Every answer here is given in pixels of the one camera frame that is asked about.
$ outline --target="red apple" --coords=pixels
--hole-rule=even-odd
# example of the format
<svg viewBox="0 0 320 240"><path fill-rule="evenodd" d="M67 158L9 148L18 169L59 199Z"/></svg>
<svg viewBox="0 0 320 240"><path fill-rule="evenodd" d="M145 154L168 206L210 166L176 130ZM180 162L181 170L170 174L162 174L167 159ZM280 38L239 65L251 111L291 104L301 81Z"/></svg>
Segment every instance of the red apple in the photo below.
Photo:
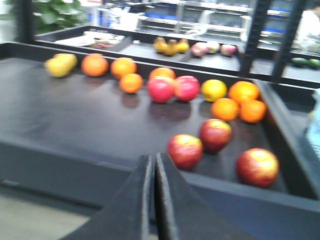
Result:
<svg viewBox="0 0 320 240"><path fill-rule="evenodd" d="M175 85L170 77L156 76L147 83L147 91L156 103L165 103L175 94Z"/></svg>
<svg viewBox="0 0 320 240"><path fill-rule="evenodd" d="M208 119L200 128L200 139L204 151L209 154L216 154L222 150L231 136L231 126L221 119Z"/></svg>
<svg viewBox="0 0 320 240"><path fill-rule="evenodd" d="M220 53L225 56L232 56L237 51L237 47L230 44L223 44L220 48Z"/></svg>
<svg viewBox="0 0 320 240"><path fill-rule="evenodd" d="M267 188L277 179L279 161L266 149L252 148L239 155L236 172L243 183Z"/></svg>
<svg viewBox="0 0 320 240"><path fill-rule="evenodd" d="M208 53L208 46L206 42L196 42L191 47L191 52L196 57L202 57Z"/></svg>
<svg viewBox="0 0 320 240"><path fill-rule="evenodd" d="M174 95L183 102L189 102L198 96L200 83L194 76L179 76L175 79Z"/></svg>
<svg viewBox="0 0 320 240"><path fill-rule="evenodd" d="M191 171L203 156L203 145L199 138L182 133L169 140L167 152L178 169Z"/></svg>

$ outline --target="green leaf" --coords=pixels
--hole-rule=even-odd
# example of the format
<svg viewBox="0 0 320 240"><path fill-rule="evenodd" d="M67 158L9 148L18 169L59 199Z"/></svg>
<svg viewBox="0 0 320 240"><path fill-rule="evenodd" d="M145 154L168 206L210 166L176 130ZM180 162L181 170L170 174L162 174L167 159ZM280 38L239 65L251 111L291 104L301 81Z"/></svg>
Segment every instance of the green leaf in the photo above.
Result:
<svg viewBox="0 0 320 240"><path fill-rule="evenodd" d="M51 6L54 10L63 14L68 14L71 10L68 4L52 4Z"/></svg>
<svg viewBox="0 0 320 240"><path fill-rule="evenodd" d="M81 2L78 0L73 0L72 7L79 11L82 10Z"/></svg>
<svg viewBox="0 0 320 240"><path fill-rule="evenodd" d="M8 21L8 20L14 20L15 15L13 13L7 13L7 14L0 14L0 20L2 21Z"/></svg>
<svg viewBox="0 0 320 240"><path fill-rule="evenodd" d="M13 5L14 4L14 0L5 0L4 4L5 5Z"/></svg>
<svg viewBox="0 0 320 240"><path fill-rule="evenodd" d="M41 19L45 24L54 24L57 21L57 16L49 11L43 12Z"/></svg>

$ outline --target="shelving unit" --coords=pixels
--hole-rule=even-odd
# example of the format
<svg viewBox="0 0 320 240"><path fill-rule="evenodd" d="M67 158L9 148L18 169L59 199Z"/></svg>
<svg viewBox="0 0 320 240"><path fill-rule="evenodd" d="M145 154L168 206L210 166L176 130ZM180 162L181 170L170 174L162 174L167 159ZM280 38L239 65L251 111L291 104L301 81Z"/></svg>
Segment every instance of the shelving unit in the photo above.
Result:
<svg viewBox="0 0 320 240"><path fill-rule="evenodd" d="M147 18L142 24L146 28L173 30L175 33L185 34L198 25L203 11L210 10L212 14L209 16L206 35L240 38L242 33L249 31L256 0L215 0L214 2L153 0L152 3L156 5L153 10L150 9L150 13L146 13ZM157 16L158 6L161 7L161 5L170 5L174 11L171 9L170 14ZM279 39L283 36L290 16L291 5L290 0L274 0L268 11L268 21L261 33L262 39L271 43L280 42Z"/></svg>

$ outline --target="yellow pear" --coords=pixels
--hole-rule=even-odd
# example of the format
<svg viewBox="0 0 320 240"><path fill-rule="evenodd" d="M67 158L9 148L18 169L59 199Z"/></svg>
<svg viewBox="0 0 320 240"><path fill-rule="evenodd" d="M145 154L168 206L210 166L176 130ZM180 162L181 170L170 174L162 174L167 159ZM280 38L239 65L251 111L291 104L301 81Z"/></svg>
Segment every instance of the yellow pear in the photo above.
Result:
<svg viewBox="0 0 320 240"><path fill-rule="evenodd" d="M177 40L170 39L168 41L168 46L164 50L164 54L167 56L172 56L172 55L175 55L177 52L178 52L177 51Z"/></svg>
<svg viewBox="0 0 320 240"><path fill-rule="evenodd" d="M167 48L167 43L166 43L166 40L163 37L158 36L154 40L153 46L154 46L154 48L155 48L157 53L163 54L165 52L166 48Z"/></svg>
<svg viewBox="0 0 320 240"><path fill-rule="evenodd" d="M176 45L177 52L184 54L190 49L189 41L185 38L182 38Z"/></svg>
<svg viewBox="0 0 320 240"><path fill-rule="evenodd" d="M78 59L76 55L72 53L57 53L53 56L53 58L59 58L64 60L67 63L67 65L71 68L71 70L73 70L78 64Z"/></svg>
<svg viewBox="0 0 320 240"><path fill-rule="evenodd" d="M66 65L66 62L59 57L48 59L47 61L45 61L44 66L47 72L52 77L56 78L63 78L67 76L71 71L71 68Z"/></svg>

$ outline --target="yellow lemon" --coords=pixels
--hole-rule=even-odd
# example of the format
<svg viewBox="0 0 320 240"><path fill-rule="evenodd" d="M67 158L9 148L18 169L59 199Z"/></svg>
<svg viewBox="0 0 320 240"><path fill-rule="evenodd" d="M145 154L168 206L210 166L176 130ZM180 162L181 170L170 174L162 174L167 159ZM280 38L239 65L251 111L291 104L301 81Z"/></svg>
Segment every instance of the yellow lemon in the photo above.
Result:
<svg viewBox="0 0 320 240"><path fill-rule="evenodd" d="M221 80L209 79L201 85L201 93L204 99L210 103L225 97L227 92L227 85Z"/></svg>

